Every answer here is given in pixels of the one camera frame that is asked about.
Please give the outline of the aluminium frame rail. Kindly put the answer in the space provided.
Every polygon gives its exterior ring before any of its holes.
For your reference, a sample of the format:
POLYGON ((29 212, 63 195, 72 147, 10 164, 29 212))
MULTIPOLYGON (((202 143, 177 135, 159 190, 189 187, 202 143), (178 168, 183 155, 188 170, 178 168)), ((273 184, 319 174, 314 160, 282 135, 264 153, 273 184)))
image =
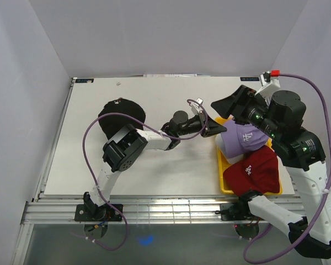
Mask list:
MULTIPOLYGON (((235 197, 214 198, 116 198, 123 205, 129 224, 219 224, 215 214, 220 205, 234 203, 235 197)), ((76 207, 82 199, 40 199, 26 203, 22 224, 76 224, 76 207)))

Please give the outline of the white baseball cap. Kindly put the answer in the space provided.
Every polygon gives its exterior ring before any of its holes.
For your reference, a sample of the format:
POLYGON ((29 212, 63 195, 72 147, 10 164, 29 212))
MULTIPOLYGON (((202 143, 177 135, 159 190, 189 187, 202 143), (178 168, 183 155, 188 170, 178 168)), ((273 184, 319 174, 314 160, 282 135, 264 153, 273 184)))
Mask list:
POLYGON ((215 144, 217 146, 217 148, 221 151, 221 153, 223 154, 223 156, 225 157, 225 159, 227 160, 227 162, 231 165, 241 161, 242 159, 244 159, 244 155, 241 154, 241 155, 238 155, 236 157, 232 157, 232 158, 227 158, 225 156, 226 154, 226 145, 225 143, 223 142, 222 140, 222 137, 220 134, 216 135, 215 137, 215 144))

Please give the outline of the black NY baseball cap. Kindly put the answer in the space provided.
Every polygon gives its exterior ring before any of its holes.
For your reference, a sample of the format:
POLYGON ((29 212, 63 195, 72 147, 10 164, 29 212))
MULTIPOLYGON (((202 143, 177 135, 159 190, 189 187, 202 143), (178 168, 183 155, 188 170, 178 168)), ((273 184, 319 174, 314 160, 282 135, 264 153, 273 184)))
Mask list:
MULTIPOLYGON (((140 105, 131 100, 123 98, 108 102, 98 114, 98 116, 102 116, 109 113, 126 114, 142 123, 144 123, 146 120, 146 113, 140 105)), ((134 128, 143 130, 143 126, 141 124, 125 116, 106 116, 105 118, 99 119, 98 122, 107 139, 113 137, 126 124, 131 124, 134 128)))

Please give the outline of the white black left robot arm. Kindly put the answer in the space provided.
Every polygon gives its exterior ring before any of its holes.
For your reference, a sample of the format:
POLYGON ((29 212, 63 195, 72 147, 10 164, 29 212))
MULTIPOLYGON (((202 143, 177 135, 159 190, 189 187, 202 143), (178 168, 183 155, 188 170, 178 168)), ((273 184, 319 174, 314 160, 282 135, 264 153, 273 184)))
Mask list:
POLYGON ((83 205, 93 220, 106 219, 107 212, 121 210, 109 203, 111 191, 123 171, 129 169, 144 150, 168 151, 174 149, 183 135, 210 137, 227 129, 211 119, 204 110, 196 111, 192 118, 184 111, 177 111, 171 120, 165 123, 160 131, 150 128, 148 131, 135 128, 131 124, 124 125, 103 146, 103 166, 99 176, 95 176, 87 158, 86 138, 90 125, 84 133, 82 150, 85 162, 90 170, 94 187, 83 195, 83 205))

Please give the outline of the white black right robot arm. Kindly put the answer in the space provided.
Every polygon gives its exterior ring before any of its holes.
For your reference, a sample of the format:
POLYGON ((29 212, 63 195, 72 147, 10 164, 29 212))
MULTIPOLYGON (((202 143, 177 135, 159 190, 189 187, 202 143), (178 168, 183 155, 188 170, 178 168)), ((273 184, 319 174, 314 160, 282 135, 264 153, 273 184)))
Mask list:
POLYGON ((331 166, 319 138, 302 126, 306 111, 298 94, 280 90, 270 102, 257 91, 240 86, 217 100, 212 108, 223 118, 252 124, 271 138, 273 150, 296 185, 305 214, 298 215, 270 201, 256 190, 239 197, 244 219, 260 217, 288 236, 291 246, 307 258, 331 258, 331 166))

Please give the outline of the paper strip at wall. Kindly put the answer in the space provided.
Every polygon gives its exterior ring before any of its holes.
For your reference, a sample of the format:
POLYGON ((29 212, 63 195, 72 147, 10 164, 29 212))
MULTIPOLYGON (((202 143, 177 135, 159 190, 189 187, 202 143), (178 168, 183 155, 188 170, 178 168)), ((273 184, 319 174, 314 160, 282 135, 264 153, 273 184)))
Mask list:
POLYGON ((160 77, 197 77, 194 73, 154 73, 154 74, 144 74, 143 77, 146 78, 160 78, 160 77))

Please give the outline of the dark label sticker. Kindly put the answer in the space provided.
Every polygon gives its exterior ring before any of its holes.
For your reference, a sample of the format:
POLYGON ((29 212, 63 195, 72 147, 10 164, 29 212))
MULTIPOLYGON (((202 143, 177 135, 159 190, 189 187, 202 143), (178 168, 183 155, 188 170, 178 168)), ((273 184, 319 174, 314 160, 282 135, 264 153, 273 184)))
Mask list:
POLYGON ((75 80, 75 83, 93 83, 94 79, 93 78, 77 78, 75 80))
POLYGON ((240 77, 240 80, 242 82, 259 82, 260 78, 259 77, 240 77))

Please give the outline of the yellow plastic tray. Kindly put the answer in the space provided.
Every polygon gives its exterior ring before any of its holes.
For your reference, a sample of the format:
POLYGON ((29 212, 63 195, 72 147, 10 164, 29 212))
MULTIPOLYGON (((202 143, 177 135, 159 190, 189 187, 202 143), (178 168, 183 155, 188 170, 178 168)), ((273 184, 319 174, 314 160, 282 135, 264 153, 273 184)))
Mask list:
MULTIPOLYGON (((218 122, 219 124, 221 125, 224 125, 224 123, 227 121, 227 120, 230 120, 230 119, 224 119, 224 118, 220 118, 220 117, 217 117, 215 119, 216 122, 218 122)), ((267 143, 266 143, 266 146, 270 147, 272 146, 272 143, 271 143, 271 139, 269 138, 267 143)), ((249 153, 245 153, 244 154, 244 158, 246 156, 248 156, 251 152, 249 153)), ((220 189, 222 191, 222 193, 224 194, 233 194, 235 195, 232 190, 230 190, 228 184, 226 183, 226 181, 223 180, 223 172, 229 167, 231 166, 231 164, 229 164, 227 162, 227 160, 225 159, 225 157, 223 156, 223 154, 221 153, 221 151, 217 148, 217 158, 218 158, 218 170, 219 170, 219 179, 220 179, 220 189)), ((280 192, 275 194, 275 193, 265 193, 265 195, 278 195, 278 194, 281 194, 282 193, 282 185, 281 185, 281 181, 280 181, 280 192)))

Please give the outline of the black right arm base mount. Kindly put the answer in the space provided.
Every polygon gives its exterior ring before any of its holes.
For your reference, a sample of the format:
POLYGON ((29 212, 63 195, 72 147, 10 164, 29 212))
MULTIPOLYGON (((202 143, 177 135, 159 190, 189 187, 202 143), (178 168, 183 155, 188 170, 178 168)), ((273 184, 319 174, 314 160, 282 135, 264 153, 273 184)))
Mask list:
POLYGON ((220 204, 218 214, 222 221, 258 221, 260 219, 239 203, 220 204))

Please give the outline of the lavender LA baseball cap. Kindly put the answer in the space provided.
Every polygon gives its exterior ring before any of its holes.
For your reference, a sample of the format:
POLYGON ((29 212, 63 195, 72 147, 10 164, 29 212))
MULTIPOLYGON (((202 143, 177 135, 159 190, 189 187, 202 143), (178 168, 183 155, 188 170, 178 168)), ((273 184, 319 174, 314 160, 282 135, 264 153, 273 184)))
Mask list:
POLYGON ((251 124, 239 125, 230 119, 223 126, 227 128, 227 131, 220 135, 226 145, 225 156, 227 158, 256 151, 266 145, 269 139, 267 135, 251 124))

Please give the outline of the red LA baseball cap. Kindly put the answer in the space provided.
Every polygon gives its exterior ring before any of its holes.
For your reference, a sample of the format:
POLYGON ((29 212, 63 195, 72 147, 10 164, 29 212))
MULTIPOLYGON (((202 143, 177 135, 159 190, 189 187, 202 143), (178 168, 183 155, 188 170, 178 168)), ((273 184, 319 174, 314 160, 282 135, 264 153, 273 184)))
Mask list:
POLYGON ((237 196, 252 190, 262 194, 277 194, 280 192, 277 156, 270 147, 264 145, 229 166, 223 172, 223 180, 237 196))

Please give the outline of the dark label sticker right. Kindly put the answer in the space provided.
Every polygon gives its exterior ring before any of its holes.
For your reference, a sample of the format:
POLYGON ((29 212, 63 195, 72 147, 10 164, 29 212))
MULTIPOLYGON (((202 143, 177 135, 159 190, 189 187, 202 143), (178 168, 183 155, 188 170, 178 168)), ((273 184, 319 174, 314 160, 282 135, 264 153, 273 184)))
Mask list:
POLYGON ((242 82, 259 82, 260 78, 259 77, 240 77, 240 80, 242 82))

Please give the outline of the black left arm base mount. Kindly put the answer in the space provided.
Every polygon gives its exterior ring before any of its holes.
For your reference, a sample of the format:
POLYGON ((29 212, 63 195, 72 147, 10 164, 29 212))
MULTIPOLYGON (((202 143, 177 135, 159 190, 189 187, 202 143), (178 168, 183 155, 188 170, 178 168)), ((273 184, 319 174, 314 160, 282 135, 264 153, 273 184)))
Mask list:
POLYGON ((108 205, 103 205, 93 214, 84 204, 76 207, 74 221, 80 222, 103 222, 103 221, 122 221, 121 215, 108 205))

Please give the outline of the dark label sticker left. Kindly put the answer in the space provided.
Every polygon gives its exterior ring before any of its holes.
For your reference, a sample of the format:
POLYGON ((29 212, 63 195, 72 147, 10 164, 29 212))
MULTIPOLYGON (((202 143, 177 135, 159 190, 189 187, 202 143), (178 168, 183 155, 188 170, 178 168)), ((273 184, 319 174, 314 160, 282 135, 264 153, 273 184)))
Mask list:
POLYGON ((93 78, 77 78, 75 80, 75 83, 93 83, 94 79, 93 78))

